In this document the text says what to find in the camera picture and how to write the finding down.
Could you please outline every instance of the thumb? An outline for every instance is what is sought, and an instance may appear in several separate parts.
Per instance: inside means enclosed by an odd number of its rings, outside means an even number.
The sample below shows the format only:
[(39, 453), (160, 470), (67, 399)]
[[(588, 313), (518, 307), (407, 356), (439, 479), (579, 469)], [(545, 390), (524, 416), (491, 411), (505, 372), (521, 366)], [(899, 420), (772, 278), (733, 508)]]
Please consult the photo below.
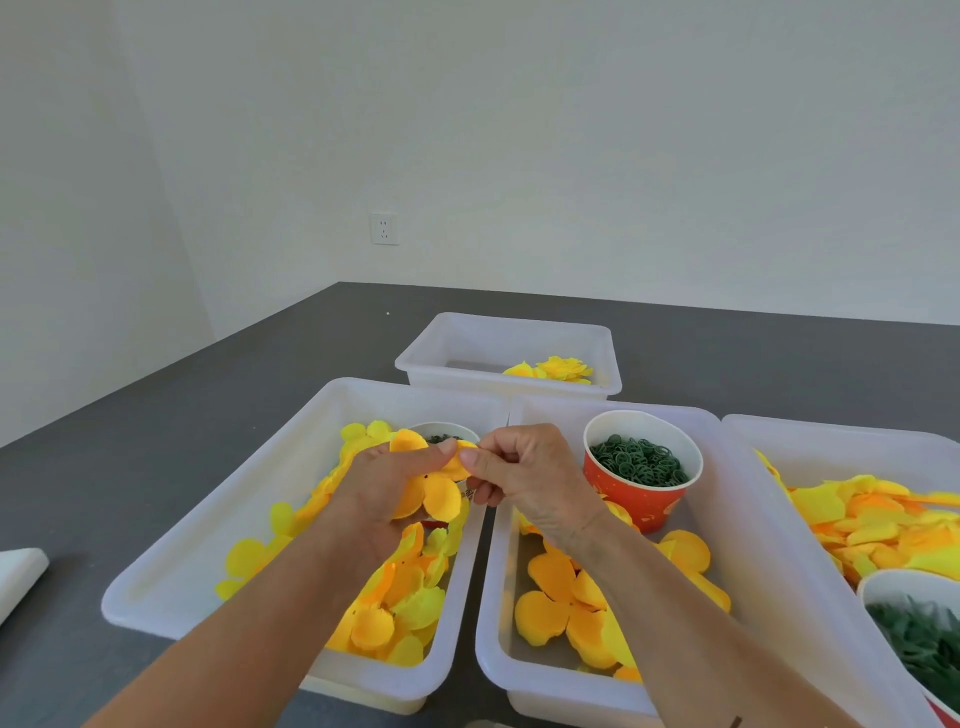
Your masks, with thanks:
[(510, 484), (514, 466), (489, 450), (464, 448), (460, 450), (460, 462), (474, 477), (501, 488)]
[(390, 457), (396, 463), (404, 477), (415, 477), (438, 471), (457, 451), (457, 441), (452, 437), (429, 448), (391, 452)]

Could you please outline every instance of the plastic storage tray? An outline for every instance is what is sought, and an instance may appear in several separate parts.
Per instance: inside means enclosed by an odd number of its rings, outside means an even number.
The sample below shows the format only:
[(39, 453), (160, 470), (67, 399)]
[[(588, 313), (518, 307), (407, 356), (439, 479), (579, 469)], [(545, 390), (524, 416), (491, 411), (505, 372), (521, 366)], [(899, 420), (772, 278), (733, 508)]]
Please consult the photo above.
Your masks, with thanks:
[[(927, 708), (916, 691), (901, 692), (869, 670), (849, 670), (849, 659), (837, 661), (838, 645), (863, 659), (869, 651), (852, 639), (851, 624), (834, 615), (833, 582), (819, 563), (810, 563), (816, 558), (807, 558), (805, 525), (794, 522), (791, 504), (770, 487), (749, 448), (713, 415), (686, 407), (523, 397), (514, 399), (510, 423), (554, 423), (579, 460), (587, 422), (621, 408), (663, 418), (701, 449), (704, 474), (666, 528), (686, 527), (707, 541), (713, 557), (708, 577), (731, 595), (734, 618), (864, 725), (933, 728), (922, 722)], [(539, 539), (520, 537), (517, 527), (513, 508), (497, 510), (477, 624), (481, 668), (528, 716), (583, 728), (661, 726), (641, 686), (576, 671), (579, 659), (563, 637), (535, 649), (518, 635), (514, 605), (532, 588), (526, 563), (541, 546)]]
[[(300, 503), (336, 465), (346, 423), (453, 422), (483, 434), (505, 425), (509, 409), (506, 399), (490, 395), (334, 379), (116, 578), (104, 595), (104, 617), (161, 637), (185, 635), (220, 605), (213, 587), (223, 578), (230, 547), (248, 536), (269, 540), (270, 506), (278, 500)], [(453, 662), (485, 512), (471, 510), (448, 575), (437, 634), (420, 665), (395, 667), (324, 650), (301, 687), (394, 713), (418, 710)]]
[[(593, 368), (591, 385), (506, 376), (508, 367), (535, 365), (552, 354), (576, 356)], [(613, 339), (606, 327), (557, 321), (440, 313), (396, 358), (416, 387), (542, 394), (605, 400), (622, 388)]]
[[(960, 492), (957, 482), (960, 444), (940, 435), (748, 415), (728, 415), (723, 425), (751, 448), (769, 457), (790, 486), (809, 487), (824, 480), (872, 473), (921, 493)], [(756, 463), (759, 470), (766, 473), (758, 459)], [(772, 484), (772, 478), (766, 477)], [(914, 699), (920, 695), (916, 684), (874, 627), (850, 586), (837, 573), (797, 511), (782, 497), (780, 489), (773, 486), (771, 490), (787, 506), (779, 527), (799, 534), (803, 546), (798, 555), (821, 576), (822, 601), (828, 605), (831, 618), (845, 624), (838, 638), (825, 645), (828, 658), (843, 670), (864, 675), (875, 690), (886, 689), (909, 699), (911, 706), (918, 705)], [(940, 726), (929, 710), (917, 708), (912, 717), (914, 722), (900, 725)]]

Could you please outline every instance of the hand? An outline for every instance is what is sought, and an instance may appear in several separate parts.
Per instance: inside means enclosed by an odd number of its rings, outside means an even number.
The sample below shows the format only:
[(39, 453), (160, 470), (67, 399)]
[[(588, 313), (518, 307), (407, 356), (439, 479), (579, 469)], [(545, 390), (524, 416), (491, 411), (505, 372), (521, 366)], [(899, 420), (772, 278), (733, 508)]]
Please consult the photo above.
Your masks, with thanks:
[(594, 492), (555, 425), (500, 427), (477, 449), (462, 449), (473, 500), (496, 505), (506, 496), (566, 553), (587, 527), (610, 512)]
[(410, 523), (422, 521), (421, 508), (406, 519), (393, 520), (407, 480), (438, 471), (457, 451), (453, 438), (424, 449), (390, 452), (390, 444), (358, 452), (330, 504), (324, 519), (337, 519), (351, 526), (370, 548), (377, 566), (394, 552), (400, 534)]

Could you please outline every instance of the dark gray tabletop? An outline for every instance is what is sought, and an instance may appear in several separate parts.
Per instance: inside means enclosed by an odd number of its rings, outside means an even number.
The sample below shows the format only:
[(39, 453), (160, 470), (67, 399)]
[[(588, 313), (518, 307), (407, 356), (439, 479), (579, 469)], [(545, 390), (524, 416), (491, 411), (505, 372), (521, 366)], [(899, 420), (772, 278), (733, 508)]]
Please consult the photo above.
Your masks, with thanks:
[[(329, 380), (405, 382), (394, 359), (441, 311), (607, 326), (620, 400), (960, 439), (958, 327), (338, 283), (0, 449), (0, 550), (51, 559), (0, 626), (0, 725), (78, 725), (147, 666), (168, 643), (103, 620), (113, 578)], [(453, 669), (420, 713), (301, 691), (279, 724), (545, 725), (473, 656), (490, 526)]]

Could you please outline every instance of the wall socket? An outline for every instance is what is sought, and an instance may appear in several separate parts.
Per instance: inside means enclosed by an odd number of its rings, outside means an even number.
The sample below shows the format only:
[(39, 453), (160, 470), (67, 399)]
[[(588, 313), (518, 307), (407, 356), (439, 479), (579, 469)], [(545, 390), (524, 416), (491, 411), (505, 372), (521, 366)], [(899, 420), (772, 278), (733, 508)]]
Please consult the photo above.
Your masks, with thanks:
[(396, 215), (392, 212), (370, 213), (370, 241), (373, 245), (399, 245), (396, 237)]

